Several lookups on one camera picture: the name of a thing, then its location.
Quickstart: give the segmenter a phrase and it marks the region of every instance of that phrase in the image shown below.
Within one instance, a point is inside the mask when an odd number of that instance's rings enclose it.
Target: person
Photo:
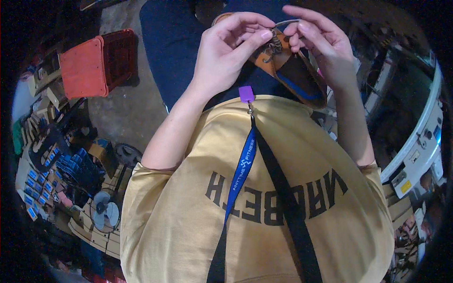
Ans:
[[[127,282],[205,282],[230,185],[251,128],[238,86],[252,86],[257,128],[304,212],[323,282],[380,282],[393,254],[387,209],[347,36],[325,16],[281,1],[229,1],[209,29],[187,2],[140,12],[149,65],[170,112],[130,178],[120,259]],[[276,21],[293,52],[316,58],[337,104],[338,143],[278,81],[247,61]],[[301,282],[282,203],[258,147],[227,222],[225,282]]]

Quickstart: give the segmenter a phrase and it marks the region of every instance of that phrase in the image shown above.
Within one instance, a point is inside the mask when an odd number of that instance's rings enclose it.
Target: forearm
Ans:
[[[189,85],[146,147],[141,160],[143,166],[164,170],[173,169],[181,163],[207,103],[200,97],[199,90]]]
[[[358,166],[374,160],[373,146],[366,126],[365,109],[355,85],[334,91],[338,121],[338,144]]]

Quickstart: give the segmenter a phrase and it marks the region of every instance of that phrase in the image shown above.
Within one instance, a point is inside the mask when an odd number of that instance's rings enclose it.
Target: yellow warning label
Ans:
[[[407,190],[409,190],[410,187],[412,187],[412,184],[411,184],[410,181],[408,180],[403,186],[401,186],[401,192],[402,192],[402,193],[407,192]]]

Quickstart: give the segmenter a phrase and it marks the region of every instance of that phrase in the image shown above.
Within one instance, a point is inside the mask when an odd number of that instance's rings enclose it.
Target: purple tag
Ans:
[[[239,97],[242,103],[249,103],[255,100],[251,86],[241,86],[239,88]]]

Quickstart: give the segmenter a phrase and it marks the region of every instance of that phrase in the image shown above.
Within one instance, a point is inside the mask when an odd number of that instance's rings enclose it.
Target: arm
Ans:
[[[338,144],[359,167],[370,165],[375,158],[359,89],[353,85],[350,88],[337,89],[334,93]]]
[[[175,169],[206,103],[236,81],[252,53],[272,38],[275,23],[256,13],[235,13],[207,29],[200,42],[193,79],[146,147],[141,163]]]
[[[207,101],[202,90],[189,86],[146,147],[141,163],[158,170],[175,169],[182,161],[195,125]]]
[[[365,109],[357,88],[349,39],[320,13],[289,5],[283,7],[283,11],[301,19],[284,30],[284,34],[290,36],[291,50],[308,49],[315,56],[326,83],[333,89],[337,106],[338,144],[358,166],[370,165],[375,159]]]

